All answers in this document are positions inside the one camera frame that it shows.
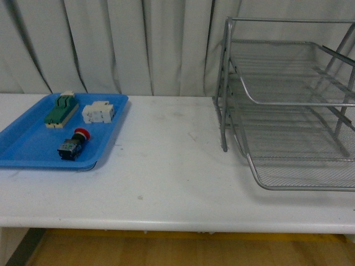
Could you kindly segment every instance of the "metal wire rack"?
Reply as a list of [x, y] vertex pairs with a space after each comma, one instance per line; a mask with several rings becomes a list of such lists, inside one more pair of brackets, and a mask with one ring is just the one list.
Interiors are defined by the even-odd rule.
[[[348, 23], [337, 50], [313, 42], [232, 40], [233, 21]], [[268, 190], [355, 191], [355, 61], [340, 52], [355, 21], [227, 18], [214, 97], [256, 182]], [[339, 79], [336, 60], [352, 71]]]

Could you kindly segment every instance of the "blue tray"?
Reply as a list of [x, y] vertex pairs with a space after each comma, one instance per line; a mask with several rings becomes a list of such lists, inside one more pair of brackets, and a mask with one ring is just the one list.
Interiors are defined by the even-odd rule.
[[[51, 94], [28, 109], [0, 133], [0, 167], [54, 168], [88, 170], [95, 166], [118, 125], [128, 97], [122, 94], [76, 94], [79, 109], [62, 129], [48, 129], [44, 117], [52, 110], [60, 94]], [[94, 101], [109, 101], [114, 105], [112, 123], [85, 124], [84, 107]], [[75, 161], [65, 161], [58, 155], [58, 147], [83, 127], [91, 138]]]

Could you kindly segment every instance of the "white curtain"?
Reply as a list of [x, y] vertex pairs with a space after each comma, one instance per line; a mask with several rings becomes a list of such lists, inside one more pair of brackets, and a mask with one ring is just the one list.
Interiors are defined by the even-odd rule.
[[[211, 96], [226, 16], [354, 19], [355, 9], [353, 0], [0, 0], [0, 92]], [[235, 35], [305, 36], [288, 27], [241, 25]], [[332, 48], [343, 34], [308, 27]]]

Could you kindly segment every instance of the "white table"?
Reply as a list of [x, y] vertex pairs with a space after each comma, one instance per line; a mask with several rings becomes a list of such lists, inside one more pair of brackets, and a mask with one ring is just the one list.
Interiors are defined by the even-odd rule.
[[[0, 94], [0, 130], [44, 95]], [[0, 226], [355, 234], [355, 193], [267, 191], [211, 98], [131, 96], [88, 172], [0, 170]]]

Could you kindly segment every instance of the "wooden floor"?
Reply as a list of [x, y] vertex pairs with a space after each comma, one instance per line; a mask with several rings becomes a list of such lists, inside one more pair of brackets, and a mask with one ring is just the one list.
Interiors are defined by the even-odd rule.
[[38, 265], [355, 265], [342, 235], [47, 231], [28, 262]]

